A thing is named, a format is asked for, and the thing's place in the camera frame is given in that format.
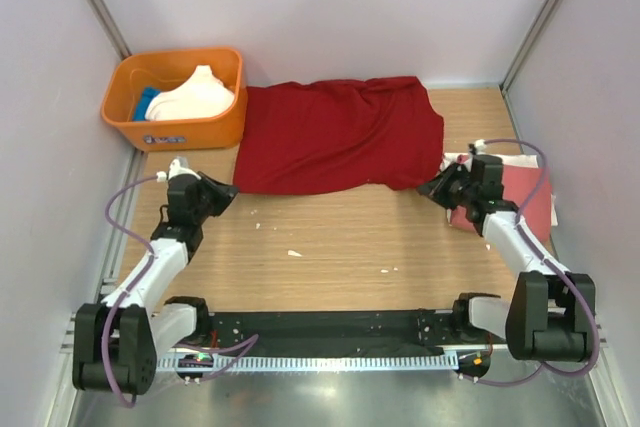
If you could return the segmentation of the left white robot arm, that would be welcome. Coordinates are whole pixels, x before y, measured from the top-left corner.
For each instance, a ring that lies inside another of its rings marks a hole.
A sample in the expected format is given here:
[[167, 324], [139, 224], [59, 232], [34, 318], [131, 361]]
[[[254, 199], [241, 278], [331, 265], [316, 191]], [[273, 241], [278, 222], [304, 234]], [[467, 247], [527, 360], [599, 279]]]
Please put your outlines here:
[[140, 242], [145, 254], [109, 295], [83, 304], [75, 315], [72, 382], [84, 391], [110, 391], [126, 406], [151, 387], [157, 360], [180, 341], [198, 347], [212, 334], [206, 302], [178, 298], [152, 313], [203, 240], [203, 225], [235, 200], [235, 186], [174, 164], [151, 177], [167, 185], [161, 219], [145, 239], [112, 216], [113, 227]]

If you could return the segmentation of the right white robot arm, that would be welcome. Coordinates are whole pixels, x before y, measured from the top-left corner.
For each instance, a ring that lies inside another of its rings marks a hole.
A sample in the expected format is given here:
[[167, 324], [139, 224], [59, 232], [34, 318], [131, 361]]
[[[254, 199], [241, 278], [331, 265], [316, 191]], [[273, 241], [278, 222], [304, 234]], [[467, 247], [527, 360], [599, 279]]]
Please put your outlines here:
[[595, 283], [556, 261], [537, 240], [519, 206], [504, 197], [503, 171], [501, 158], [475, 155], [417, 189], [447, 210], [463, 209], [517, 275], [510, 302], [476, 296], [451, 317], [451, 331], [465, 343], [491, 332], [518, 360], [592, 364], [599, 352]]

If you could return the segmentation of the dark red t shirt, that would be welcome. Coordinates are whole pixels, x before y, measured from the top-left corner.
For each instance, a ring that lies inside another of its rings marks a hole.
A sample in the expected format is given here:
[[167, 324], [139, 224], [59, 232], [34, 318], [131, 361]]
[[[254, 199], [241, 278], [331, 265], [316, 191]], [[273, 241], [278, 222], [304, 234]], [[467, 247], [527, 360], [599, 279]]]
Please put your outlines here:
[[243, 193], [317, 195], [436, 175], [444, 119], [418, 78], [251, 87], [233, 182]]

